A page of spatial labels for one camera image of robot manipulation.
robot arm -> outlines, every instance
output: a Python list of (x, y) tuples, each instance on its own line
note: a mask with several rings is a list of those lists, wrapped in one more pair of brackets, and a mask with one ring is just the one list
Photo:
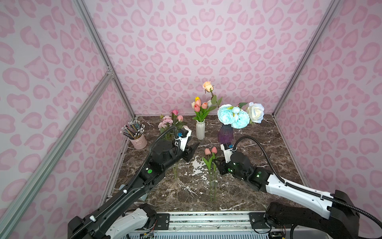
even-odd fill
[(272, 202), (264, 216), (264, 222), (268, 225), (276, 227), (295, 224), (324, 231), (334, 239), (358, 238), (359, 213), (330, 200), (353, 205), (344, 192), (336, 190), (332, 194), (305, 187), (263, 167), (252, 165), (249, 158), (233, 149), (230, 143), (221, 145), (221, 148), (225, 157), (215, 160), (221, 175), (230, 173), (255, 191), (275, 194), (306, 207)]
[[(170, 127), (162, 135), (174, 128), (175, 126)], [(172, 167), (179, 159), (183, 158), (186, 162), (191, 160), (199, 143), (188, 146), (190, 136), (191, 130), (185, 126), (179, 130), (172, 142), (160, 141), (158, 138), (153, 148), (150, 147), (145, 162), (128, 185), (83, 219), (76, 216), (68, 223), (68, 238), (110, 239), (122, 233), (122, 228), (119, 228), (122, 224), (125, 225), (123, 235), (139, 228), (151, 228), (155, 222), (156, 212), (147, 204), (142, 205), (127, 217), (116, 220), (165, 177), (166, 169)]]

rose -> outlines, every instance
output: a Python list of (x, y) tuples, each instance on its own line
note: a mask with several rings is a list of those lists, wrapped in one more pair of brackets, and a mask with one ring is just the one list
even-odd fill
[(260, 103), (250, 102), (247, 108), (248, 115), (252, 122), (261, 123), (264, 119), (264, 106)]
[(219, 121), (225, 125), (232, 124), (235, 121), (232, 110), (228, 109), (229, 107), (232, 107), (232, 105), (224, 104), (220, 106), (219, 110), (217, 111), (217, 117), (219, 118)]
[(247, 112), (241, 110), (238, 114), (236, 121), (232, 123), (233, 128), (244, 128), (249, 124), (249, 115)]
[(212, 86), (211, 82), (210, 81), (206, 81), (204, 82), (203, 84), (203, 88), (208, 91), (208, 92), (211, 92), (214, 90), (214, 87)]
[(202, 102), (200, 101), (200, 99), (199, 99), (199, 100), (196, 100), (196, 101), (195, 101), (195, 104), (196, 104), (197, 106), (199, 106), (199, 107), (202, 106)]

aluminum frame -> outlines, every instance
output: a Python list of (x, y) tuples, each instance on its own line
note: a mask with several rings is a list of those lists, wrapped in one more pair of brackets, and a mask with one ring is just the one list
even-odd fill
[(339, 9), (338, 6), (340, 5), (341, 2), (342, 0), (332, 0), (329, 3), (329, 6), (326, 9), (326, 12), (324, 16), (322, 17), (314, 35), (312, 36), (312, 39), (309, 42), (300, 62), (298, 63), (296, 70), (293, 72), (291, 80), (289, 81), (288, 85), (286, 86), (284, 92), (281, 95), (280, 100), (277, 103), (275, 110), (273, 112), (273, 115), (277, 116), (280, 109), (284, 105), (284, 102), (286, 101), (289, 93), (292, 91), (292, 88), (297, 82), (302, 70), (308, 63), (310, 56), (313, 54), (314, 49), (316, 48), (317, 44), (321, 40), (322, 35), (324, 34), (325, 30), (328, 28), (329, 24), (332, 22), (336, 12)]
[(115, 70), (113, 68), (113, 65), (109, 59), (109, 56), (106, 53), (104, 45), (102, 44), (101, 38), (100, 38), (100, 36), (97, 32), (97, 29), (93, 23), (93, 20), (91, 18), (91, 15), (90, 15), (88, 9), (87, 9), (86, 4), (84, 3), (83, 0), (73, 0), (73, 2), (76, 5), (76, 7), (78, 9), (78, 13), (80, 14), (82, 20), (84, 21), (86, 28), (88, 29), (88, 32), (89, 32), (91, 38), (93, 39), (95, 46), (98, 49), (105, 66), (109, 70), (108, 73), (114, 76), (113, 81), (114, 81), (115, 85), (117, 86), (118, 93), (120, 94), (123, 103), (127, 107), (127, 110), (129, 112), (131, 118), (132, 119), (135, 118), (135, 113), (133, 111), (133, 108), (132, 108), (132, 106), (131, 106), (128, 98), (127, 98), (125, 91), (122, 88), (122, 85), (121, 85), (121, 82), (120, 82), (118, 76), (115, 74)]
[(106, 74), (101, 79), (100, 83), (78, 110), (78, 113), (65, 128), (60, 138), (56, 141), (49, 153), (44, 157), (36, 171), (28, 179), (28, 182), (23, 187), (22, 191), (8, 207), (2, 217), (2, 220), (0, 221), (0, 239), (6, 239), (11, 235), (29, 205), (42, 188), (46, 179), (52, 173), (54, 167), (72, 142), (78, 130), (93, 110), (94, 105), (106, 90), (106, 87), (109, 85), (112, 78), (113, 75)]

white rose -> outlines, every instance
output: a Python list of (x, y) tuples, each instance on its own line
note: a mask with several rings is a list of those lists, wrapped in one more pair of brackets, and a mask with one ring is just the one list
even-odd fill
[(253, 102), (250, 102), (248, 104), (247, 113), (249, 114), (252, 122), (261, 123), (264, 119), (264, 106), (260, 103), (254, 104)]

white vase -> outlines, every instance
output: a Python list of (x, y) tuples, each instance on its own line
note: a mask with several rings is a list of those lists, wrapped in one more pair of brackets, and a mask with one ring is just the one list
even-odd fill
[(196, 121), (196, 138), (199, 140), (204, 139), (204, 133), (206, 131), (206, 124), (204, 122)]

